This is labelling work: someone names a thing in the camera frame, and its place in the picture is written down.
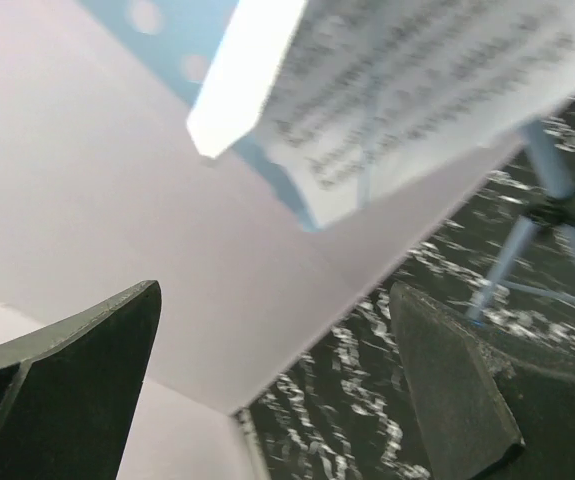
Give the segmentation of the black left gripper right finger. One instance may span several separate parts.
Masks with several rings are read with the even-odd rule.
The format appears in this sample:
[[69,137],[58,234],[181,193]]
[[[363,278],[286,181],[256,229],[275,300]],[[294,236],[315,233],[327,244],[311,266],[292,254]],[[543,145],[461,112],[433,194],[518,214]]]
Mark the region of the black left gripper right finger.
[[575,479],[575,356],[475,325],[402,282],[390,316],[437,479]]

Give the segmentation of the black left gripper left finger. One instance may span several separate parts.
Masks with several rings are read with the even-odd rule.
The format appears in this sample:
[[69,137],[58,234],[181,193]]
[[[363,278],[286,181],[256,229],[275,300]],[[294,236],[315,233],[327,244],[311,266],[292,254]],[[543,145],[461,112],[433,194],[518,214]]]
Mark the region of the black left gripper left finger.
[[116,478],[160,314],[143,281],[0,344],[0,480]]

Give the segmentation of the white sheet music page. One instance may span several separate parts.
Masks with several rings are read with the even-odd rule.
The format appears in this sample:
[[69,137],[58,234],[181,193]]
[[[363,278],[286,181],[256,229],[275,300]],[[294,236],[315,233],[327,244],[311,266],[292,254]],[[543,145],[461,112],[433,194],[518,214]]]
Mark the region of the white sheet music page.
[[255,130],[321,229],[575,92],[575,1],[316,1]]

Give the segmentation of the blue music stand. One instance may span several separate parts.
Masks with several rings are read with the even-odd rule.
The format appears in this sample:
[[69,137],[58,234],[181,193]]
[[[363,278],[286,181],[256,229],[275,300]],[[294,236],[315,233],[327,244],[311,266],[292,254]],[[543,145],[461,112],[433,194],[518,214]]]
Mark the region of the blue music stand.
[[[192,109],[232,13],[239,2],[87,1],[84,3],[84,8],[95,21],[105,27],[124,48],[178,97],[187,102]],[[292,43],[308,9],[316,1],[305,2],[307,3],[306,10]],[[519,216],[495,264],[488,273],[484,285],[473,297],[468,310],[470,318],[479,317],[496,289],[508,284],[509,273],[516,259],[537,234],[554,229],[563,231],[570,241],[575,258],[575,178],[556,151],[553,141],[546,134],[542,123],[542,116],[545,114],[534,117],[511,130],[519,131],[525,139],[529,161],[544,192]],[[309,229],[300,219],[300,197],[285,169],[281,164],[272,161],[256,141],[255,130],[261,117],[252,131],[226,151],[234,150],[248,161],[272,185],[278,197],[296,215],[302,226],[310,231],[324,229],[353,215],[371,203],[394,194],[404,186],[428,176],[458,158],[326,227]],[[464,154],[489,146],[506,133]]]

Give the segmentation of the white paper sheet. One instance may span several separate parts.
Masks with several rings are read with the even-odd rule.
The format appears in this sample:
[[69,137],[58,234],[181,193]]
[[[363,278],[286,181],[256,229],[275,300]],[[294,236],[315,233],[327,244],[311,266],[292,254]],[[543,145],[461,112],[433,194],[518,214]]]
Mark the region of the white paper sheet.
[[200,155],[216,158],[253,130],[306,6],[238,3],[186,121]]

